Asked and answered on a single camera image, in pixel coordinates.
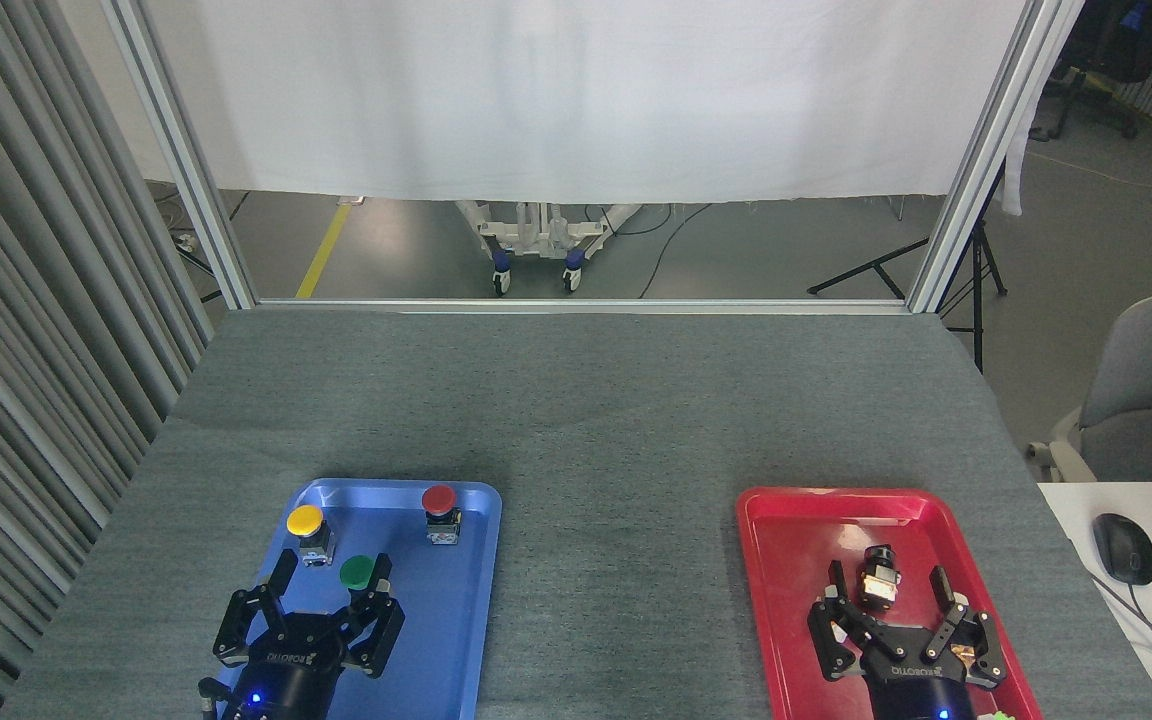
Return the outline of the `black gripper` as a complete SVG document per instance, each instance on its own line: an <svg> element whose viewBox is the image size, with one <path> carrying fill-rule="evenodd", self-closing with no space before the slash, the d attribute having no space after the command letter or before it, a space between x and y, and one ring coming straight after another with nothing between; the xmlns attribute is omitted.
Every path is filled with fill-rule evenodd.
<svg viewBox="0 0 1152 720"><path fill-rule="evenodd" d="M388 553L361 553L340 564L340 584L349 593L344 641L332 615L291 612L285 616L282 597L298 564L297 553L283 550L268 579L230 594L212 642L212 655L221 665L238 667L236 684L225 702L225 719L324 719L342 664L367 679L380 679L387 667L404 624ZM250 646L257 615L268 630Z"/></svg>
<svg viewBox="0 0 1152 720"><path fill-rule="evenodd" d="M820 674L827 682L863 676L876 719L973 719L967 684L993 691L1009 679L995 615L954 591L943 566L929 573L941 611L934 630L878 623L850 600L841 562L827 573L806 616ZM846 641L859 647L861 666Z"/></svg>

